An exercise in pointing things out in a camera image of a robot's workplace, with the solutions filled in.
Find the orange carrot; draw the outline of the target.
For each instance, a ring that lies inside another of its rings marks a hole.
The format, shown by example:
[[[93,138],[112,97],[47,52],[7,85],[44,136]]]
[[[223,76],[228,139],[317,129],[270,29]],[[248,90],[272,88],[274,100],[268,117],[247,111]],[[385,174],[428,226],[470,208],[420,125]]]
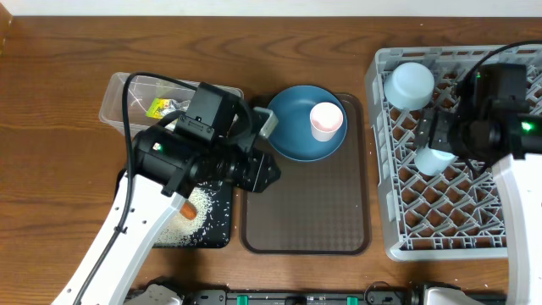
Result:
[[[194,220],[197,216],[197,210],[191,202],[185,201],[180,208],[180,214],[188,220]]]

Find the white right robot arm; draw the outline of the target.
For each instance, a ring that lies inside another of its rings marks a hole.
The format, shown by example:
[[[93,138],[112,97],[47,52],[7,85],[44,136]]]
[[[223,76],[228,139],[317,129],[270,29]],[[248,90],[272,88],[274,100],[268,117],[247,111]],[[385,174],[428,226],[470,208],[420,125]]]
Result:
[[[490,167],[501,200],[509,304],[541,302],[541,118],[529,112],[523,64],[477,64],[452,113],[425,109],[414,145]]]

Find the yellow green snack wrapper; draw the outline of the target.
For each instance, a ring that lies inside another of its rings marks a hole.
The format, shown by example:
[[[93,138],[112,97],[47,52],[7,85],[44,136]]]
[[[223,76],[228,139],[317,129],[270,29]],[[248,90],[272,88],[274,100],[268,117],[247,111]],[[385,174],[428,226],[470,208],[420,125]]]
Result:
[[[146,116],[154,119],[162,119],[167,114],[175,111],[174,100],[166,98],[155,98],[146,112]]]

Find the light blue cup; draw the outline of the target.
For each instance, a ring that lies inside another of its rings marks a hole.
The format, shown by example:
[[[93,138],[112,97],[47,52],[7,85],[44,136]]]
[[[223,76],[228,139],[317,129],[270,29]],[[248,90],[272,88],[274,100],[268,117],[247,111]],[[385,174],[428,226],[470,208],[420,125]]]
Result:
[[[420,147],[416,150],[414,163],[422,174],[435,176],[445,171],[456,159],[457,156],[452,153],[430,147]]]

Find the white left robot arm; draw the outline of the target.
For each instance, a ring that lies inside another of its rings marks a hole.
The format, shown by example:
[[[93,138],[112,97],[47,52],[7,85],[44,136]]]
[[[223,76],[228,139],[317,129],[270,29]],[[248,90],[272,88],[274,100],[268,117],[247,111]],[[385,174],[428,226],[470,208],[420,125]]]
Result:
[[[274,112],[208,83],[193,90],[187,110],[171,111],[135,136],[122,106],[126,171],[102,228],[55,303],[122,303],[163,228],[200,184],[263,192],[280,178],[274,156],[254,147],[278,124]]]

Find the light blue bowl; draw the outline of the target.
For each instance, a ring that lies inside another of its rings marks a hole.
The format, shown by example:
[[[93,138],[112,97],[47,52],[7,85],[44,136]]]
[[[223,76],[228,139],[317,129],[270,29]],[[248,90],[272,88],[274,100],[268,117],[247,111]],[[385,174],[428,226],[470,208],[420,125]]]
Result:
[[[424,65],[399,65],[384,81],[387,101],[400,110],[414,111],[429,104],[434,90],[434,75]]]

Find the aluminium foil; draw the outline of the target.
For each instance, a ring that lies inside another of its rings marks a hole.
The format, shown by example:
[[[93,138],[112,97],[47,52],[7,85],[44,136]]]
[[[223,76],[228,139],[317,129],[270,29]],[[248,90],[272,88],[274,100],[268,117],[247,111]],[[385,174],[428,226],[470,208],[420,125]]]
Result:
[[[169,100],[168,111],[169,112],[173,112],[173,111],[186,112],[187,109],[189,108],[190,104],[191,104],[191,100],[177,101],[177,100],[174,100],[174,99],[170,99]]]

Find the pink cup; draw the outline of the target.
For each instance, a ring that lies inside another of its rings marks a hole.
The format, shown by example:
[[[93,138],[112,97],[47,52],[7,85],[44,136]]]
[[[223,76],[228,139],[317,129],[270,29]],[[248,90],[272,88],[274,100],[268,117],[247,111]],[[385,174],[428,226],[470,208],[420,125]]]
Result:
[[[344,122],[341,109],[334,103],[318,103],[309,115],[312,136],[317,141],[331,140]]]

